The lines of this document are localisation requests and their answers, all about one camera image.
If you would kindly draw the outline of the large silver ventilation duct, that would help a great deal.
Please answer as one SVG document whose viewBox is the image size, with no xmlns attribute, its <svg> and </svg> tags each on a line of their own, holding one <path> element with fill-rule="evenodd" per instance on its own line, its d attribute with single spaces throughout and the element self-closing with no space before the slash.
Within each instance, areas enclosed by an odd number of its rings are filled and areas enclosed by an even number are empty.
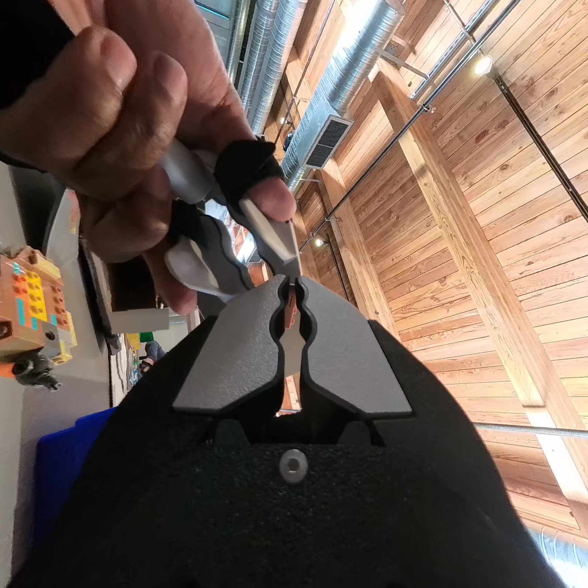
<svg viewBox="0 0 588 588">
<path fill-rule="evenodd" d="M 350 105 L 404 16 L 401 1 L 353 4 L 281 163 L 291 193 L 310 170 L 325 167 L 348 134 Z"/>
</svg>

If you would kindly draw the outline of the silver spiral pipes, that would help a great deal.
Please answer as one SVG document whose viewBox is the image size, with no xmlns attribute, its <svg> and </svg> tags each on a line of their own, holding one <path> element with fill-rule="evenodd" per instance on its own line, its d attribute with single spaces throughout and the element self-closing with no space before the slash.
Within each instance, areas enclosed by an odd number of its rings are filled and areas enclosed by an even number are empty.
<svg viewBox="0 0 588 588">
<path fill-rule="evenodd" d="M 255 1 L 237 90 L 253 133 L 263 134 L 307 1 Z"/>
</svg>

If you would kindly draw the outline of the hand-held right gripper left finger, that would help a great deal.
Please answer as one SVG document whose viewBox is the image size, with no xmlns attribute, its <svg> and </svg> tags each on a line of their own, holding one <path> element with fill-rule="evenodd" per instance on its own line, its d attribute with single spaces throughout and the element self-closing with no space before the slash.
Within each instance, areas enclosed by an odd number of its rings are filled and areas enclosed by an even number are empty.
<svg viewBox="0 0 588 588">
<path fill-rule="evenodd" d="M 283 311 L 288 278 L 234 297 L 219 313 L 175 399 L 175 409 L 221 415 L 283 383 Z"/>
</svg>

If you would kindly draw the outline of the person's left hand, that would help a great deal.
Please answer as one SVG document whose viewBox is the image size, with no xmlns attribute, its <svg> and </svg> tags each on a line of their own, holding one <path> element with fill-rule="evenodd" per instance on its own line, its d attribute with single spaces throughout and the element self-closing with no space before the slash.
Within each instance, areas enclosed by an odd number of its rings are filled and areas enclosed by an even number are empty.
<svg viewBox="0 0 588 588">
<path fill-rule="evenodd" d="M 79 196 L 82 232 L 109 263 L 142 256 L 180 314 L 196 293 L 167 269 L 172 190 L 158 165 L 174 138 L 219 156 L 253 141 L 193 1 L 89 1 L 73 33 L 48 1 L 1 1 L 1 161 L 52 174 Z M 276 221 L 295 199 L 268 178 L 246 198 Z"/>
</svg>

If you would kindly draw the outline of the stack of blue plastic bins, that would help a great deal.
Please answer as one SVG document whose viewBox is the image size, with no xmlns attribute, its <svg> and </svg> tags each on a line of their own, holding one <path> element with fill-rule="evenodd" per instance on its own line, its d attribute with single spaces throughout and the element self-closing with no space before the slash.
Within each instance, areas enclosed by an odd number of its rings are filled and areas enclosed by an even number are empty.
<svg viewBox="0 0 588 588">
<path fill-rule="evenodd" d="M 114 411 L 110 408 L 82 416 L 71 427 L 39 439 L 34 469 L 33 546 L 52 532 L 90 449 Z"/>
</svg>

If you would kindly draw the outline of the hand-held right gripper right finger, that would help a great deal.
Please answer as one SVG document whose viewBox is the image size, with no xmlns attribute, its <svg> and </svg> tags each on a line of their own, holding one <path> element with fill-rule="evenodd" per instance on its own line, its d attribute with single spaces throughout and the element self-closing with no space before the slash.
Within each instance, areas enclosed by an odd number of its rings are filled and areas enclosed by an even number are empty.
<svg viewBox="0 0 588 588">
<path fill-rule="evenodd" d="M 370 323 L 346 299 L 299 278 L 300 379 L 312 392 L 354 415 L 405 417 L 412 408 Z"/>
</svg>

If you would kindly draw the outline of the brown toy brick model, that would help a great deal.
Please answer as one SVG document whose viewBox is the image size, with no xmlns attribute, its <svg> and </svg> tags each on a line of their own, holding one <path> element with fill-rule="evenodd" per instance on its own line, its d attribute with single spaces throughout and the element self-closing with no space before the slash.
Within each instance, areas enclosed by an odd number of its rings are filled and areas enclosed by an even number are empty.
<svg viewBox="0 0 588 588">
<path fill-rule="evenodd" d="M 15 380 L 13 362 L 23 353 L 39 351 L 54 370 L 71 360 L 76 346 L 60 270 L 33 247 L 2 247 L 1 377 Z"/>
</svg>

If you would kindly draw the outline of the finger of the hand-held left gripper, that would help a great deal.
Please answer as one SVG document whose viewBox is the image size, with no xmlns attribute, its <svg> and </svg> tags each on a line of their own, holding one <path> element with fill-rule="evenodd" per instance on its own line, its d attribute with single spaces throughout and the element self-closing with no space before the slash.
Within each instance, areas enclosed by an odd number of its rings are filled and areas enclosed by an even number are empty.
<svg viewBox="0 0 588 588">
<path fill-rule="evenodd" d="M 195 205 L 172 205 L 165 263 L 173 277 L 191 290 L 221 302 L 254 289 L 247 267 L 232 249 L 226 226 Z"/>
<path fill-rule="evenodd" d="M 241 199 L 239 208 L 261 259 L 273 274 L 290 279 L 301 277 L 302 265 L 293 221 L 280 222 L 267 217 L 249 198 Z"/>
</svg>

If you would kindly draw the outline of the small grey toy part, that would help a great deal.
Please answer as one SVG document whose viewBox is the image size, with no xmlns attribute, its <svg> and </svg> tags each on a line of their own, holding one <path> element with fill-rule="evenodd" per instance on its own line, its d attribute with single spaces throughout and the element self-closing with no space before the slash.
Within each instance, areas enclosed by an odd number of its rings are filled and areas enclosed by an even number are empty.
<svg viewBox="0 0 588 588">
<path fill-rule="evenodd" d="M 23 386 L 42 386 L 53 392 L 59 390 L 62 383 L 52 374 L 53 363 L 39 351 L 29 351 L 16 357 L 12 366 L 12 375 Z"/>
</svg>

